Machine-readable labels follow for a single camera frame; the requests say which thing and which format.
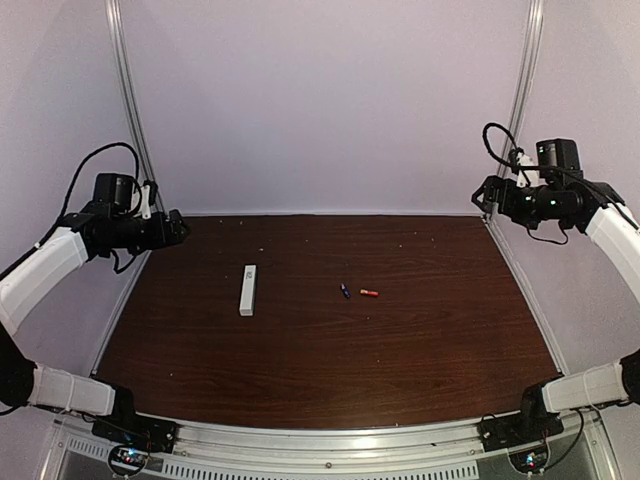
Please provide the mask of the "white remote control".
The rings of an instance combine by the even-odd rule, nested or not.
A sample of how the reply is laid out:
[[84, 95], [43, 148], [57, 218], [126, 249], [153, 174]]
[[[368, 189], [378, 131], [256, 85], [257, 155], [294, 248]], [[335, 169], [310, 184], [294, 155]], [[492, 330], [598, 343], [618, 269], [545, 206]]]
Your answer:
[[258, 267], [255, 264], [248, 264], [244, 266], [239, 299], [239, 315], [241, 317], [251, 317], [254, 315], [257, 273]]

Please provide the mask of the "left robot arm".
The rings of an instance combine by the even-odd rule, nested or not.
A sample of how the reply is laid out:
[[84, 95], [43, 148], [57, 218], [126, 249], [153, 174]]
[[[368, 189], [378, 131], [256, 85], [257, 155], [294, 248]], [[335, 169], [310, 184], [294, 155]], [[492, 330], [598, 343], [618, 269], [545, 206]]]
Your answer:
[[1, 402], [11, 409], [41, 406], [105, 416], [106, 429], [123, 444], [144, 433], [138, 415], [118, 402], [122, 390], [28, 359], [14, 336], [31, 311], [66, 277], [96, 257], [132, 258], [183, 243], [190, 228], [176, 210], [154, 208], [157, 185], [119, 173], [101, 173], [92, 199], [63, 214], [44, 240], [1, 275]]

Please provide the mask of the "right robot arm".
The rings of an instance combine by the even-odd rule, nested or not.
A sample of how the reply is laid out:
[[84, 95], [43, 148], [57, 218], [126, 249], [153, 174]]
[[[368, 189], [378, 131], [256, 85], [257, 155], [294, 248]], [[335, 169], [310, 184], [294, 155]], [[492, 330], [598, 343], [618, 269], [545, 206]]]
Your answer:
[[[527, 232], [545, 221], [557, 222], [561, 232], [577, 229], [605, 254], [631, 292], [639, 292], [639, 223], [609, 184], [585, 178], [575, 141], [539, 141], [534, 157], [514, 144], [501, 157], [487, 134], [482, 140], [488, 155], [511, 175], [486, 177], [472, 194], [476, 207], [504, 215]], [[519, 440], [530, 442], [550, 426], [552, 415], [638, 401], [639, 355], [632, 353], [528, 388], [512, 430]]]

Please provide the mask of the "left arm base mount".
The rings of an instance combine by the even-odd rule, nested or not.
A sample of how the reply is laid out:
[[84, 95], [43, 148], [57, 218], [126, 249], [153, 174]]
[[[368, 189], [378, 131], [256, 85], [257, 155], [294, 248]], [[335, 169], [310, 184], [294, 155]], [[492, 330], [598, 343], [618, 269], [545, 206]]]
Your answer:
[[113, 443], [148, 453], [172, 453], [178, 433], [175, 422], [135, 415], [132, 421], [83, 414], [91, 433]]

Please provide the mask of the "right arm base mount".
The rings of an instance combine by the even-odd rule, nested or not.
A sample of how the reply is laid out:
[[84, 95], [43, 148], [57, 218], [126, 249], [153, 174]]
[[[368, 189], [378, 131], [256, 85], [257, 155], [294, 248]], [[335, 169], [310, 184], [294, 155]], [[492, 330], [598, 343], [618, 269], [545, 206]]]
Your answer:
[[477, 431], [485, 452], [542, 442], [564, 431], [557, 415], [542, 419], [527, 419], [520, 412], [504, 416], [485, 415], [477, 424]]

